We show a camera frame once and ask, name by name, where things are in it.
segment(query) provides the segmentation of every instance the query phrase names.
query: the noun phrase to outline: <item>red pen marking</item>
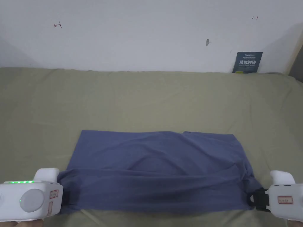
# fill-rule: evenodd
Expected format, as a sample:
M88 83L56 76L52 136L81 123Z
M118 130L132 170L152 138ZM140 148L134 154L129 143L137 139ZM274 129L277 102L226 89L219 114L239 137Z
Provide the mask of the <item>red pen marking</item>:
M61 27L61 24L60 24L60 21L59 21L59 24L57 25L56 23L54 24L55 27L59 26Z

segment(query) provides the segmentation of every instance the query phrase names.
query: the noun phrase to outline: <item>blue cloth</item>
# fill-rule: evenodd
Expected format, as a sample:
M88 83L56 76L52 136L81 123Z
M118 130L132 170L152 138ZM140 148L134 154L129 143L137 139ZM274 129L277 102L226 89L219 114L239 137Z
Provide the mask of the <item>blue cloth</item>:
M61 213L80 209L196 213L251 209L261 188L233 135L82 131Z

